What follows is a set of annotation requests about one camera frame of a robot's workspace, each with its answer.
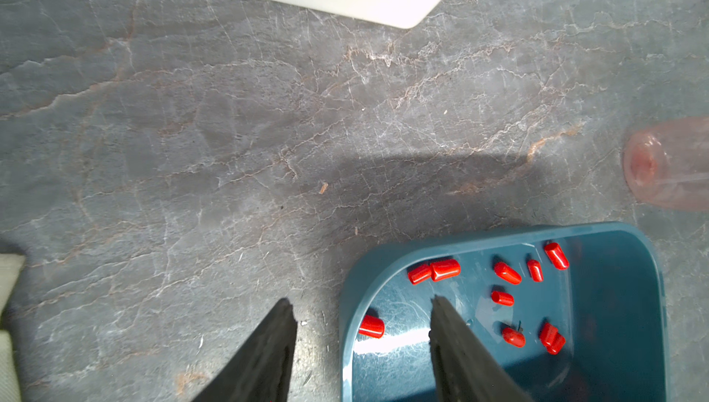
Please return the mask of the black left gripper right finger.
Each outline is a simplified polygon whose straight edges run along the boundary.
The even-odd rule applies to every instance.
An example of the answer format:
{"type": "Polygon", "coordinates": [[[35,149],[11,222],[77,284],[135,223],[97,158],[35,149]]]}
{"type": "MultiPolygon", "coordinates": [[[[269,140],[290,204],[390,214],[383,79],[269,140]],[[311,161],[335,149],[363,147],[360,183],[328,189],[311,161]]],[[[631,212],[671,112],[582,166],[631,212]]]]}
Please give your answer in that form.
{"type": "Polygon", "coordinates": [[[430,355],[439,401],[529,401],[443,296],[432,300],[430,355]]]}

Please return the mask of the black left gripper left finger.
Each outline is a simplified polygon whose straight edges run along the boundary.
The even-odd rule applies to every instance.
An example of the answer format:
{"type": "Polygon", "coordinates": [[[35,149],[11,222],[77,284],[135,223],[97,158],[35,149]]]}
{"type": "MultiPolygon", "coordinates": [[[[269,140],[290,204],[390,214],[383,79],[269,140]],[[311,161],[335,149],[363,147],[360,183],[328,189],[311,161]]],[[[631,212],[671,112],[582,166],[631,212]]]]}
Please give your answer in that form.
{"type": "Polygon", "coordinates": [[[197,401],[286,401],[291,382],[297,321],[286,298],[276,302],[197,401]]]}

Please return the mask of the teal plastic storage box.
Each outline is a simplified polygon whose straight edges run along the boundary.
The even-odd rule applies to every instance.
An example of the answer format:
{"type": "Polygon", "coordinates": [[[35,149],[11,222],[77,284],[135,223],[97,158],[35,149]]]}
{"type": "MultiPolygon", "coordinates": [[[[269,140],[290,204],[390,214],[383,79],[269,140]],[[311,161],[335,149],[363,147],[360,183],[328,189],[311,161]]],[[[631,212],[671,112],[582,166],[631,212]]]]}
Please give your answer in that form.
{"type": "Polygon", "coordinates": [[[515,383],[536,401],[666,401],[668,346],[662,276],[649,239],[634,226],[596,223],[532,226],[381,245],[365,254],[340,298],[341,395],[345,401],[433,401],[432,300],[443,296],[515,383]],[[558,270],[544,252],[555,241],[569,261],[558,270]],[[412,285],[407,270],[455,259],[459,276],[412,285]],[[526,262],[539,261],[534,282],[526,262]],[[500,279],[496,262],[522,276],[500,279]],[[494,289],[515,298],[491,300],[494,289]],[[382,338],[358,334],[366,314],[386,325],[382,338]],[[544,322],[566,345],[551,355],[544,322]],[[524,333],[516,348],[505,327],[524,333]]]}

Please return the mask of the red sleeve eight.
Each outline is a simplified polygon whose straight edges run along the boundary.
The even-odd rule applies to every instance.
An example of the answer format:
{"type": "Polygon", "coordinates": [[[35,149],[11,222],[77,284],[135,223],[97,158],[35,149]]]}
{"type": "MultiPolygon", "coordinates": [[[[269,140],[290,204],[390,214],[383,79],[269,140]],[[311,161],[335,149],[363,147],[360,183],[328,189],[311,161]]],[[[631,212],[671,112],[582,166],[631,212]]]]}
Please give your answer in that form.
{"type": "Polygon", "coordinates": [[[502,336],[508,344],[513,345],[516,348],[523,348],[526,344],[524,333],[512,327],[505,327],[502,330],[502,336]]]}

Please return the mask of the red sleeve seven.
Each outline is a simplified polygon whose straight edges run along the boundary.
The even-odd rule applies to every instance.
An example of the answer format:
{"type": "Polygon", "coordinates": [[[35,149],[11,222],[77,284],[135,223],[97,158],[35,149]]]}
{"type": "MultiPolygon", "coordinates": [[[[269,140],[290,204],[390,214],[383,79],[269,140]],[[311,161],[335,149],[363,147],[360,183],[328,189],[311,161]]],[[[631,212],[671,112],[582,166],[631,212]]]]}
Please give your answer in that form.
{"type": "Polygon", "coordinates": [[[494,289],[490,293],[491,300],[501,306],[511,307],[515,304],[515,298],[508,292],[494,289]]]}

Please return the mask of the red sleeve nine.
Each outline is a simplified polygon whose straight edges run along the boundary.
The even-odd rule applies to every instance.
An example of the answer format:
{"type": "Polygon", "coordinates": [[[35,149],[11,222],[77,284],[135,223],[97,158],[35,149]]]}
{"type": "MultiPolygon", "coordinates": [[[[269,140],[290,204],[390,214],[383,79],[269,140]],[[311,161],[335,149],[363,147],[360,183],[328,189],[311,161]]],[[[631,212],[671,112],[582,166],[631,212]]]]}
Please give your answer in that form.
{"type": "Polygon", "coordinates": [[[566,338],[559,333],[559,329],[556,326],[549,322],[544,322],[542,325],[539,339],[551,355],[558,355],[566,345],[566,338]]]}

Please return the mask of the red sleeve three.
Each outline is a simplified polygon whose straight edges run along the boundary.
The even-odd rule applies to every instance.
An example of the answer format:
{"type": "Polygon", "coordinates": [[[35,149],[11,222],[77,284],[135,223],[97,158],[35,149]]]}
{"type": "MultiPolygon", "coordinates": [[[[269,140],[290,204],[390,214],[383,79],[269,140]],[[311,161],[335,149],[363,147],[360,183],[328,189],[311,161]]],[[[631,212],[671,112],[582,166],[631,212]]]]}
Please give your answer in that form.
{"type": "Polygon", "coordinates": [[[386,332],[385,323],[378,317],[366,314],[359,326],[358,334],[365,337],[382,338],[386,332]]]}

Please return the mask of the red sleeve one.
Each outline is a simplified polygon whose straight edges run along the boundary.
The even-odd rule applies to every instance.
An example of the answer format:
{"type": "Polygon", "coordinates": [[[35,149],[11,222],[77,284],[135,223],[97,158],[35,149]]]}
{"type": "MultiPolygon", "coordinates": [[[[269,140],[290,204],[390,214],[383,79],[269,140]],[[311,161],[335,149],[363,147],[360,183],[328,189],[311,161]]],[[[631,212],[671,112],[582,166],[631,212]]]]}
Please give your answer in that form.
{"type": "Polygon", "coordinates": [[[445,279],[459,276],[462,267],[455,259],[444,259],[433,262],[431,265],[431,279],[439,282],[445,279]]]}

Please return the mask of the red sleeve four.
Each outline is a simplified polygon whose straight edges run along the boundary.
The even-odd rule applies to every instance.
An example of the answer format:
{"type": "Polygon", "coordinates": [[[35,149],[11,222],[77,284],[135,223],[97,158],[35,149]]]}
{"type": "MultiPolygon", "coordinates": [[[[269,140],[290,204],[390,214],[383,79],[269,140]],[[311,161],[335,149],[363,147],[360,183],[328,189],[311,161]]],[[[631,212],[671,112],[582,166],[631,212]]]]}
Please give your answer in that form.
{"type": "Polygon", "coordinates": [[[493,266],[495,274],[502,280],[512,285],[520,285],[522,283],[522,276],[515,271],[512,267],[504,262],[496,262],[493,266]]]}

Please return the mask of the red sleeve two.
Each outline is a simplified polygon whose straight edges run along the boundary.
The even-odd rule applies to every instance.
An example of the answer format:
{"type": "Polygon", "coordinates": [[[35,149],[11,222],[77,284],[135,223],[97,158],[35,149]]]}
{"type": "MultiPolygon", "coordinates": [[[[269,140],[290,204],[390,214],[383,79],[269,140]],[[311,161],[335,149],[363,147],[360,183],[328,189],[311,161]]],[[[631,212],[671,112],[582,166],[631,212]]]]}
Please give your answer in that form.
{"type": "Polygon", "coordinates": [[[429,263],[421,263],[407,270],[407,277],[412,285],[421,284],[432,277],[432,267],[429,263]]]}

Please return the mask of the red sleeve five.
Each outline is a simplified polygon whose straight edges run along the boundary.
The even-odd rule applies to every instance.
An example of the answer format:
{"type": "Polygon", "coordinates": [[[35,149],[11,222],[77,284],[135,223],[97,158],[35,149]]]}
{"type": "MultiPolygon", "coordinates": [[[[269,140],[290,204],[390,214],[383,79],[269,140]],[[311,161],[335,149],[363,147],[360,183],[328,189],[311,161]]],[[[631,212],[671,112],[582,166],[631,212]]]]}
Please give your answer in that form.
{"type": "Polygon", "coordinates": [[[534,282],[541,283],[544,281],[544,273],[542,265],[536,259],[530,259],[526,262],[529,276],[534,282]]]}

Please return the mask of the red sleeve six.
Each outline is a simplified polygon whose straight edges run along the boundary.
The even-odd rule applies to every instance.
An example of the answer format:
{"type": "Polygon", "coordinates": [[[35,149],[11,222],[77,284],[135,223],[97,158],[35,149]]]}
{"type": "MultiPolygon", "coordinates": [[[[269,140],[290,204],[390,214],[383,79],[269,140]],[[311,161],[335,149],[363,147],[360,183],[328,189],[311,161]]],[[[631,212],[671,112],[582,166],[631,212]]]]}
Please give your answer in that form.
{"type": "Polygon", "coordinates": [[[558,270],[567,270],[570,266],[567,256],[561,245],[555,241],[549,241],[544,245],[544,252],[558,270]]]}

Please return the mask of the white work glove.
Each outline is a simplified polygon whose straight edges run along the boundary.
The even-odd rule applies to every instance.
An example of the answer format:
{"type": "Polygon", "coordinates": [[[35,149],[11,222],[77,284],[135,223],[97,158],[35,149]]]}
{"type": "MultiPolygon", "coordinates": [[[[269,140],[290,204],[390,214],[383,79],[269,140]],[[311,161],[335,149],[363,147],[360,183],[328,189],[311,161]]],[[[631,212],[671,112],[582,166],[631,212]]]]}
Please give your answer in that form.
{"type": "Polygon", "coordinates": [[[20,272],[24,267],[25,256],[17,253],[1,254],[1,400],[22,401],[20,381],[15,364],[15,349],[9,327],[7,306],[20,272]]]}

